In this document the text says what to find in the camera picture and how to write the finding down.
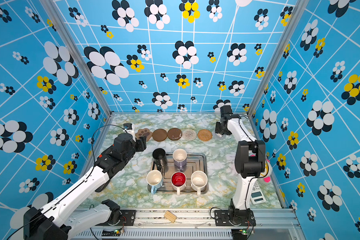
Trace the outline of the woven rattan coaster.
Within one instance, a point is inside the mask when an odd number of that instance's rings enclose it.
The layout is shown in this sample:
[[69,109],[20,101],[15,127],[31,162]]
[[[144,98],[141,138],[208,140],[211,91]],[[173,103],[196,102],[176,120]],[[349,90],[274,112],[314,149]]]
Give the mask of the woven rattan coaster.
[[198,138],[203,142],[207,142],[213,138],[213,134],[207,129],[202,129],[198,132]]

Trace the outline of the black mug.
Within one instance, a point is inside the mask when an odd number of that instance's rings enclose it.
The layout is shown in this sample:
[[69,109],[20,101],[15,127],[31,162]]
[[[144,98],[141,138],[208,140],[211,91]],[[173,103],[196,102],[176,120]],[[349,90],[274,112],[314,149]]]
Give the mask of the black mug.
[[155,149],[152,156],[158,171],[161,171],[163,167],[166,167],[168,165],[167,155],[164,149]]

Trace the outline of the dark brown round coaster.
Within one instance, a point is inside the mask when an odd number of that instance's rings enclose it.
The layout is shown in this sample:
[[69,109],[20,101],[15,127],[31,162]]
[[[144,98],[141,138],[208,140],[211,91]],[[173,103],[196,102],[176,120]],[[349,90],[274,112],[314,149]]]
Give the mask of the dark brown round coaster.
[[153,139],[157,142],[164,141],[168,136],[168,133],[164,129],[156,129],[153,132]]

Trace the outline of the scratched brown round coaster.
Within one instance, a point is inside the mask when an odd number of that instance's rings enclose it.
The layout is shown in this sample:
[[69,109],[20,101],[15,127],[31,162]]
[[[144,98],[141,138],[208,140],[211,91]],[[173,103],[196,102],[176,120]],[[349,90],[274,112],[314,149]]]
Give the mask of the scratched brown round coaster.
[[167,137],[172,141],[178,141],[181,139],[183,132],[179,128],[171,128],[167,132]]

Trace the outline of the white mug blue handle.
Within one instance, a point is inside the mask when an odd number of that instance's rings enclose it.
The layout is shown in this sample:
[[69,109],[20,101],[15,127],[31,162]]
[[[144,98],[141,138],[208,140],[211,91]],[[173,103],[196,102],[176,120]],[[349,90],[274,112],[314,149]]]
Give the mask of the white mug blue handle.
[[146,177],[148,185],[151,187],[151,194],[155,194],[163,186],[163,176],[159,170],[152,170]]

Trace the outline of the purple mug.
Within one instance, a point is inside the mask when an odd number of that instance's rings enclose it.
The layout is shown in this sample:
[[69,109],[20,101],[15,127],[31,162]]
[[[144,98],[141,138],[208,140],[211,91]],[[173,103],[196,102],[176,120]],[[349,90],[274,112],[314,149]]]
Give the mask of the purple mug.
[[174,165],[178,167],[180,171],[183,171],[187,164],[187,152],[184,149],[176,149],[173,152]]

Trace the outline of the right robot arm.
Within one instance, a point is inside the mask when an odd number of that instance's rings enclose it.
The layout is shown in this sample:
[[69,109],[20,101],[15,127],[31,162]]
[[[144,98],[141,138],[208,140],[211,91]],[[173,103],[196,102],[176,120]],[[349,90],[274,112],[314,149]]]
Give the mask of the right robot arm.
[[235,155],[235,169],[238,183],[229,206],[229,217],[233,225],[256,225],[253,211],[249,208],[250,191],[261,173],[265,171],[267,161],[264,141],[257,140],[244,126],[242,118],[234,114],[231,106],[220,107],[221,119],[216,122],[215,132],[220,135],[232,135],[238,142]]

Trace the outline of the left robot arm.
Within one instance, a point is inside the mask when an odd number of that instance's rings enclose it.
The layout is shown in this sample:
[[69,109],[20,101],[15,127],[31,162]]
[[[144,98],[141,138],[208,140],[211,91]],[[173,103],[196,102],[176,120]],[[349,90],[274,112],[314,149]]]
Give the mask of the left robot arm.
[[113,145],[103,151],[94,166],[73,186],[42,207],[32,207],[24,215],[24,240],[70,240],[98,224],[122,222],[120,206],[112,200],[78,215],[76,208],[93,192],[101,192],[137,152],[147,148],[146,137],[135,139],[130,133],[119,134]]

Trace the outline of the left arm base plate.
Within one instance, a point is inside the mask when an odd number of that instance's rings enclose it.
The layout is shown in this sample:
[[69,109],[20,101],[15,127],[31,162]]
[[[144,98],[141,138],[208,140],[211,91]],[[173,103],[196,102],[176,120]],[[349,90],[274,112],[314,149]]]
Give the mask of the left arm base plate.
[[136,219],[136,210],[120,210],[116,215],[117,222],[114,224],[115,226],[127,226],[131,227],[134,225]]

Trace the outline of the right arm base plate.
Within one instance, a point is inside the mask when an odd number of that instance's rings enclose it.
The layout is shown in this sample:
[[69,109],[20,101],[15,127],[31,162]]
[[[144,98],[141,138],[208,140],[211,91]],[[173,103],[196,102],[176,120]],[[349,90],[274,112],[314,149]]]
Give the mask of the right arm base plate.
[[214,210],[212,217],[217,227],[253,227],[256,226],[254,212],[251,209],[228,211]]

